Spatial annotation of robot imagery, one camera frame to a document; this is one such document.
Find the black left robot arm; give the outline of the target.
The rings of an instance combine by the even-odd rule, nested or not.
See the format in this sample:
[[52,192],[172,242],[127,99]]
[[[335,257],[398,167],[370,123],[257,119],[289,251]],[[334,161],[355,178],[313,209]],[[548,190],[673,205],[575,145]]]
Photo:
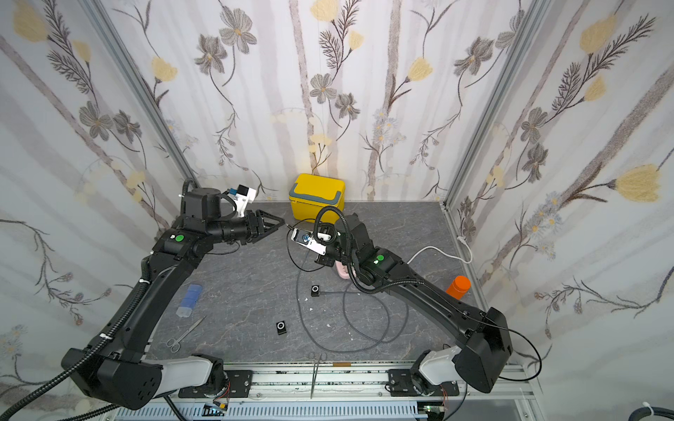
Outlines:
[[184,183],[180,214],[140,263],[140,278],[123,305],[84,349],[70,349],[63,371],[10,406],[9,420],[66,380],[84,395],[105,402],[80,415],[86,420],[126,408],[139,410],[180,389],[221,396],[229,385],[219,358],[198,354],[170,361],[146,361],[146,348],[168,304],[201,261],[219,243],[256,243],[285,221],[263,210],[249,210],[238,191],[195,188]]

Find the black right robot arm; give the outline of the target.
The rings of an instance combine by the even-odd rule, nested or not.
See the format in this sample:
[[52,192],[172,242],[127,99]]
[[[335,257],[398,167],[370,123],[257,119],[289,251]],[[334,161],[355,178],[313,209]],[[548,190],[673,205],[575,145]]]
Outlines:
[[342,264],[361,293],[387,293],[433,321],[454,341],[440,351],[424,352],[410,370],[417,391],[464,381],[490,393],[513,353],[507,320],[498,310],[484,312],[426,281],[403,258],[378,247],[356,214],[322,208],[305,245],[318,245],[317,263]]

